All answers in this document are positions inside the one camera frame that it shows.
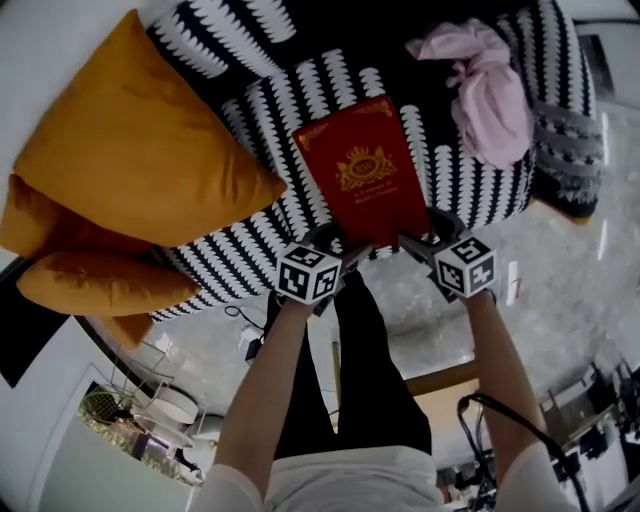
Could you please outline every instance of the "gold emblem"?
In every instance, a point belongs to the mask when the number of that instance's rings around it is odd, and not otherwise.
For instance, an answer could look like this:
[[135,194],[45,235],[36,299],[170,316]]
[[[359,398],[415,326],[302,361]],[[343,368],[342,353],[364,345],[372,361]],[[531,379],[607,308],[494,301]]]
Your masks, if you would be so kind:
[[347,153],[349,163],[337,162],[340,171],[336,178],[343,192],[374,183],[386,176],[395,174],[398,169],[378,146],[373,154],[367,147],[355,147]]

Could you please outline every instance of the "book cover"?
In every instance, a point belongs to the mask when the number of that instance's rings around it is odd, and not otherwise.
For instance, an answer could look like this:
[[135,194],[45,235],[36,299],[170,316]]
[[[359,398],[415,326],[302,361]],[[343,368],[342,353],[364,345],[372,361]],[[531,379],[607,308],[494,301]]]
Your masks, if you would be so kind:
[[398,115],[372,98],[296,131],[294,139],[348,248],[422,236],[429,216]]

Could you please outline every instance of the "yellow cushion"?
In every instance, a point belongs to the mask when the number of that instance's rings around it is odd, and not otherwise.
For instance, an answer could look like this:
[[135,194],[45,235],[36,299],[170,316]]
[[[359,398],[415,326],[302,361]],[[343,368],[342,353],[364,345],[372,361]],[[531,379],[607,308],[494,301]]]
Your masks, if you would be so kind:
[[59,251],[140,255],[151,243],[106,230],[9,176],[9,193],[0,222],[0,246],[37,260]]
[[98,319],[113,340],[125,350],[135,350],[153,327],[147,314],[131,316],[103,316]]
[[178,272],[82,252],[58,252],[37,261],[16,286],[36,304],[83,316],[147,313],[175,306],[200,291]]
[[14,170],[90,221],[164,246],[245,219],[286,188],[163,60],[136,11],[44,115]]

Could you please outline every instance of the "person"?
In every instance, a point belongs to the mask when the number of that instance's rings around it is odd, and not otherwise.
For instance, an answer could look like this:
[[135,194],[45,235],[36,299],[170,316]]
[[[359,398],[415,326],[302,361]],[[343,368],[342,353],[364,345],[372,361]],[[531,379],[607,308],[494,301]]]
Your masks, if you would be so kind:
[[[394,366],[384,320],[356,271],[335,297],[342,403],[331,425],[311,359],[313,307],[269,298],[266,339],[222,428],[214,466],[191,512],[444,510],[429,421]],[[480,391],[543,428],[537,402],[490,292],[465,300]],[[577,510],[546,448],[485,409],[497,510]]]

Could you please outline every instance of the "black and white cube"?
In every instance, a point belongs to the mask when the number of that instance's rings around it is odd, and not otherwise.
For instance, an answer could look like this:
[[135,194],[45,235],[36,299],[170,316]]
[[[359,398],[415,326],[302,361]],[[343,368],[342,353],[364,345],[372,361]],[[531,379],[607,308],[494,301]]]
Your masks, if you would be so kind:
[[435,255],[441,286],[472,297],[496,280],[496,252],[470,237]]
[[292,243],[278,258],[276,290],[304,304],[333,295],[342,261],[310,247]]

